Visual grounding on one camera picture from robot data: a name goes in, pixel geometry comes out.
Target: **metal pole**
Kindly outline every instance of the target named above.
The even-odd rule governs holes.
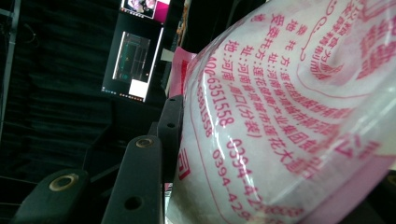
[[[14,59],[15,41],[17,39],[17,30],[18,30],[18,22],[20,19],[20,11],[21,11],[21,0],[15,0],[14,12],[9,14],[9,16],[12,17],[12,23],[11,23],[11,30],[10,30],[10,37],[9,37],[6,69],[4,72],[4,80],[3,80],[4,88],[3,88],[3,104],[2,104],[1,123],[0,123],[0,142],[3,137],[4,117],[6,114],[9,80],[11,78],[12,60]]]

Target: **transparent plastic packaging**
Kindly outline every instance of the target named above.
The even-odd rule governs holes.
[[[189,63],[167,218],[342,219],[395,161],[395,51],[396,1],[275,0],[236,23]]]

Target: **metal rivet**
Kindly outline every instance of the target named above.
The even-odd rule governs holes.
[[[154,143],[154,141],[152,141],[152,139],[150,138],[142,138],[137,140],[136,142],[136,146],[137,147],[149,147]]]
[[[50,182],[49,189],[52,191],[62,191],[65,189],[70,189],[77,182],[78,175],[76,174],[61,175]]]

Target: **white plastic bag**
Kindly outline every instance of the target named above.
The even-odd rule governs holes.
[[[170,221],[345,216],[395,160],[395,15],[390,0],[275,0],[198,54]]]

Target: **round hole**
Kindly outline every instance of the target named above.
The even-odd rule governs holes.
[[[136,210],[142,205],[142,203],[143,200],[141,198],[132,197],[125,202],[125,208],[128,210]]]
[[[137,140],[136,146],[137,147],[149,147],[153,143],[154,142],[151,139],[149,139],[149,138],[142,138],[142,139]]]
[[[78,182],[78,175],[61,175],[58,178],[52,180],[49,184],[49,189],[52,191],[62,191],[71,188]]]

